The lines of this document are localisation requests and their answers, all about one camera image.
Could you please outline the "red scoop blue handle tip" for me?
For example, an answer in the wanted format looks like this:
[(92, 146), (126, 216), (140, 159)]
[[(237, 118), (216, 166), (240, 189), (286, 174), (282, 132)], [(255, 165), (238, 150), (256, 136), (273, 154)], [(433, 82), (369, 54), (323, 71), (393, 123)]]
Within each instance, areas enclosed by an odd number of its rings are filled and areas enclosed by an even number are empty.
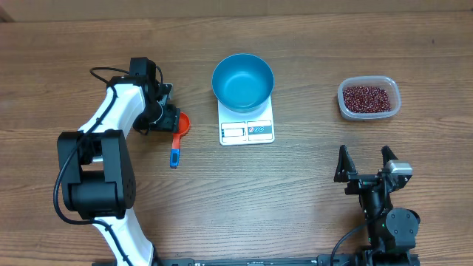
[(184, 112), (180, 113), (178, 131), (173, 134), (173, 140), (170, 153), (170, 167), (177, 168), (180, 161), (180, 141), (185, 136), (191, 127), (191, 121), (188, 115)]

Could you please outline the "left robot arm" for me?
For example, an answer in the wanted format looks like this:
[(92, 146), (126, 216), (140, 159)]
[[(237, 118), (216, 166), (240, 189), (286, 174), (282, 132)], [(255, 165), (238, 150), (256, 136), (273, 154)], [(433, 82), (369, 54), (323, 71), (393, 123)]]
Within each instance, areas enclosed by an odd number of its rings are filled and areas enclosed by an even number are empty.
[(126, 137), (131, 130), (178, 132), (180, 109), (169, 102), (173, 86), (152, 60), (131, 58), (129, 69), (116, 73), (91, 119), (58, 137), (52, 202), (64, 222), (99, 230), (114, 265), (161, 265), (133, 209), (136, 181)]

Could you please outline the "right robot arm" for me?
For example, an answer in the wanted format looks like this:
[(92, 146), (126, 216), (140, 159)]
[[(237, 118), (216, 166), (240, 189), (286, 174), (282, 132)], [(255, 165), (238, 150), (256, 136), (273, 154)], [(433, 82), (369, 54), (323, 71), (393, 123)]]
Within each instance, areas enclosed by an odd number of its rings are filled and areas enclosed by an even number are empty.
[[(410, 251), (416, 246), (415, 237), (421, 223), (419, 215), (410, 209), (393, 206), (390, 194), (405, 187), (413, 169), (399, 160), (389, 146), (381, 149), (383, 167), (375, 174), (359, 174), (348, 149), (339, 149), (334, 174), (336, 183), (345, 183), (346, 195), (357, 195), (365, 222), (346, 233), (330, 254), (331, 265), (419, 265), (417, 255)], [(367, 246), (356, 253), (337, 255), (341, 244), (354, 233), (367, 230)]]

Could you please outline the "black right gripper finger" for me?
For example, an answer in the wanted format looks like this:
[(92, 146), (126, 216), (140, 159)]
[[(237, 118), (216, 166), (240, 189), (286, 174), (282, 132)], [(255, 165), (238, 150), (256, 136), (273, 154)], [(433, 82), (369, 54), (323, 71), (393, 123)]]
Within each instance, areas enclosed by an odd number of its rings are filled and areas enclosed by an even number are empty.
[(333, 181), (336, 183), (348, 183), (353, 177), (358, 174), (355, 164), (348, 153), (345, 145), (340, 146), (338, 163)]
[(382, 159), (383, 159), (383, 166), (386, 166), (387, 163), (390, 160), (397, 160), (398, 158), (395, 156), (395, 154), (392, 152), (391, 148), (389, 146), (384, 146), (381, 149), (382, 153)]

